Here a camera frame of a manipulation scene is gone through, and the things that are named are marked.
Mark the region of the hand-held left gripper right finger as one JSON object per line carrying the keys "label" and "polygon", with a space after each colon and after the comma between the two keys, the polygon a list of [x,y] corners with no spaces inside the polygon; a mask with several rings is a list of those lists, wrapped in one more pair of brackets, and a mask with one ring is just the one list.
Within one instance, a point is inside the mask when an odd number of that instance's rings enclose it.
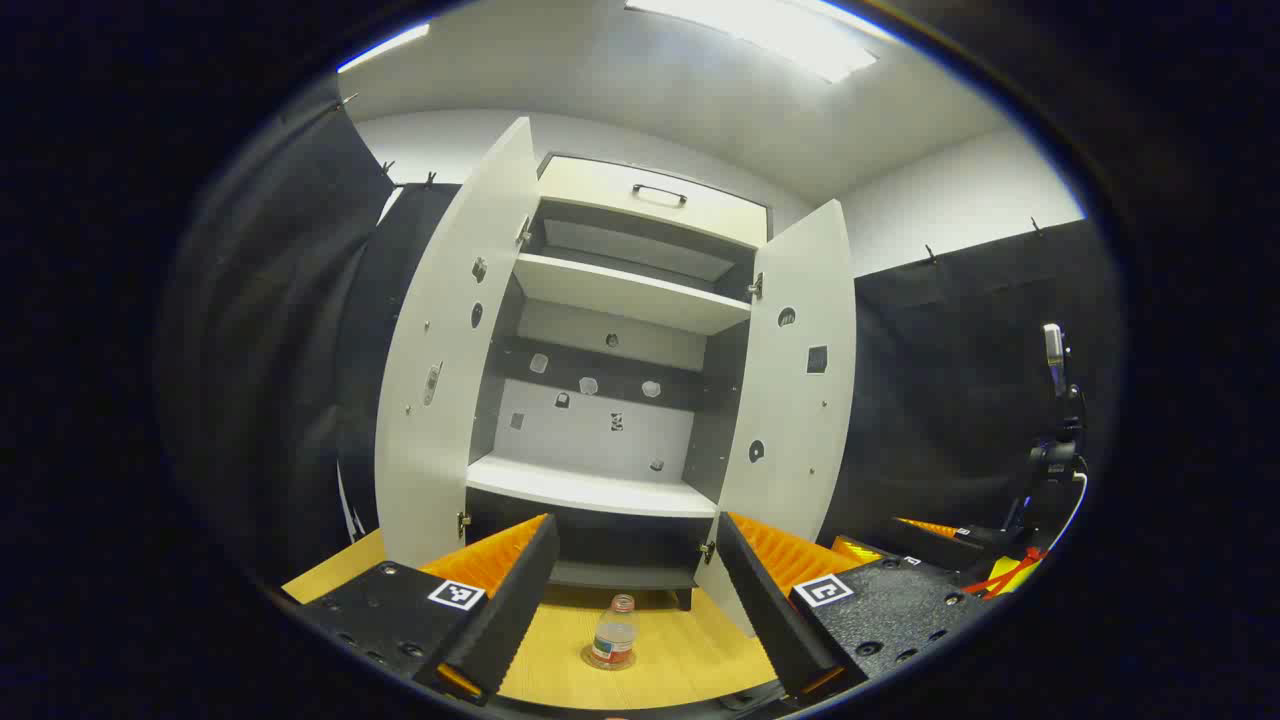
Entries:
{"label": "hand-held left gripper right finger", "polygon": [[740,512],[717,551],[787,694],[823,700],[924,659],[989,609],[954,573],[870,550],[855,559]]}

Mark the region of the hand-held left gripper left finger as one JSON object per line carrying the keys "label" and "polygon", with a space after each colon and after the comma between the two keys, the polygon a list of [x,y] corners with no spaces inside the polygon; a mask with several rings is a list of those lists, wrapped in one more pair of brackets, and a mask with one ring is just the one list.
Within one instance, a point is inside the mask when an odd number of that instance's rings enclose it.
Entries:
{"label": "hand-held left gripper left finger", "polygon": [[389,560],[374,532],[283,591],[301,618],[365,661],[483,706],[500,689],[558,557],[552,514],[421,568]]}

